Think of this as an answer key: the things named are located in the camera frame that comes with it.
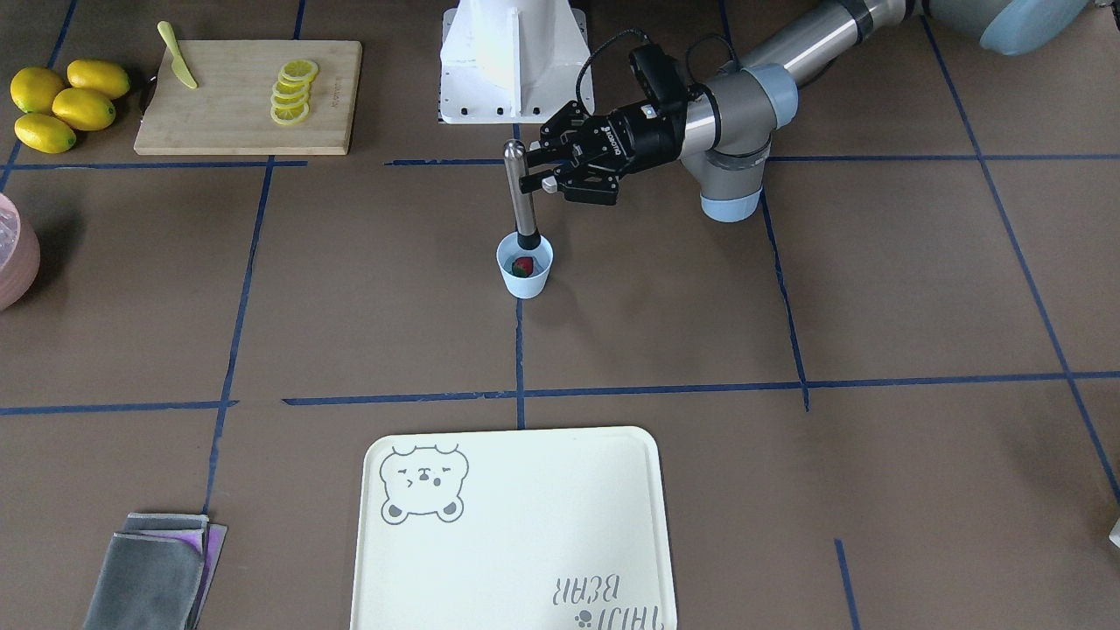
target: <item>lemon slice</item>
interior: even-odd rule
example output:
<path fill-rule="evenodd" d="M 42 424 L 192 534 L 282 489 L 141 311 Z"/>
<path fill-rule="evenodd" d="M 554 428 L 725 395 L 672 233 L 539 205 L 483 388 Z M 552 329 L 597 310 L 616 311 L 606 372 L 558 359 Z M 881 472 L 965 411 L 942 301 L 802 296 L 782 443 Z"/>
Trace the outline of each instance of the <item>lemon slice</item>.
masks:
<path fill-rule="evenodd" d="M 310 84 L 311 84 L 311 82 L 309 82 L 309 81 L 296 81 L 296 82 L 292 82 L 292 81 L 284 81 L 283 78 L 278 78 L 277 82 L 276 82 L 276 85 L 280 85 L 280 86 L 283 86 L 283 87 L 301 87 L 304 85 L 310 85 Z"/>
<path fill-rule="evenodd" d="M 292 59 L 280 68 L 278 78 L 288 83 L 310 83 L 319 74 L 319 64 L 311 59 Z"/>
<path fill-rule="evenodd" d="M 302 92 L 292 96 L 278 96 L 272 94 L 272 108 L 278 110 L 293 110 L 307 102 L 309 94 Z"/>
<path fill-rule="evenodd" d="M 309 89 L 310 85 L 307 83 L 284 83 L 283 81 L 277 81 L 272 85 L 272 95 L 291 99 L 300 94 L 306 94 Z"/>
<path fill-rule="evenodd" d="M 306 120 L 310 113 L 311 113 L 311 106 L 306 102 L 298 108 L 290 108 L 290 109 L 272 108 L 272 120 L 277 124 L 283 124 L 284 127 L 287 127 L 289 124 L 297 124 L 304 122 L 304 120 Z"/>

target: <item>pink bowl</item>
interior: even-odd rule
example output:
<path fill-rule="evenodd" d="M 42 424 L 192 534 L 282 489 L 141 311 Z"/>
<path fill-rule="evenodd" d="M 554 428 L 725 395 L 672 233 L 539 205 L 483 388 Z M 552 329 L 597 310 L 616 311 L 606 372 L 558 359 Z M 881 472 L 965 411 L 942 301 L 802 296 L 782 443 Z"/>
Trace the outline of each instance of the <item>pink bowl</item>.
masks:
<path fill-rule="evenodd" d="M 16 249 L 7 261 L 0 261 L 0 311 L 11 306 L 30 288 L 39 272 L 39 240 L 11 200 L 0 194 L 0 210 L 16 215 Z"/>

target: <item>paper cup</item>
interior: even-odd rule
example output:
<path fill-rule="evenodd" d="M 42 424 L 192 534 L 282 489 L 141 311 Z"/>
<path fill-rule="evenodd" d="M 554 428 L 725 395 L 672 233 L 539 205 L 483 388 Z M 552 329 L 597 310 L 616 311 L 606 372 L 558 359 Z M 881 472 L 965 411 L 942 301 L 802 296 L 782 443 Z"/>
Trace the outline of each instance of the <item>paper cup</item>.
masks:
<path fill-rule="evenodd" d="M 513 261 L 523 256 L 533 259 L 533 275 L 528 278 L 519 278 L 511 271 Z M 517 244 L 517 233 L 513 232 L 497 245 L 497 267 L 511 295 L 522 299 L 536 297 L 544 288 L 544 281 L 549 279 L 549 269 L 552 268 L 552 243 L 541 237 L 541 244 L 536 245 L 536 249 L 521 249 Z"/>

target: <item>white tray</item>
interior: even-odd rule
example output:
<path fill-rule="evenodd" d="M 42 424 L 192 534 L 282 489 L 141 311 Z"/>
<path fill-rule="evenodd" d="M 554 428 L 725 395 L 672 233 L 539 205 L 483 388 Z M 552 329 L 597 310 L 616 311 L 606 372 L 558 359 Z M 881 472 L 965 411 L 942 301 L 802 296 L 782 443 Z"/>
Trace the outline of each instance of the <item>white tray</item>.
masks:
<path fill-rule="evenodd" d="M 370 447 L 351 630 L 579 628 L 676 629 L 648 433 L 398 435 Z"/>

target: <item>white metal stand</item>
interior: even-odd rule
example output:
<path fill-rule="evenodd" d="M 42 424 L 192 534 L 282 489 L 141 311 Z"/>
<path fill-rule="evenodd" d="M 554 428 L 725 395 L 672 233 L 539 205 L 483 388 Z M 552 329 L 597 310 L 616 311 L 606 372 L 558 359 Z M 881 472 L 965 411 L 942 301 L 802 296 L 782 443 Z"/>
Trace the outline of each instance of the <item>white metal stand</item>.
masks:
<path fill-rule="evenodd" d="M 566 0 L 461 0 L 444 13 L 440 119 L 544 122 L 576 98 L 589 55 L 587 18 Z M 590 71 L 580 92 L 595 111 Z"/>

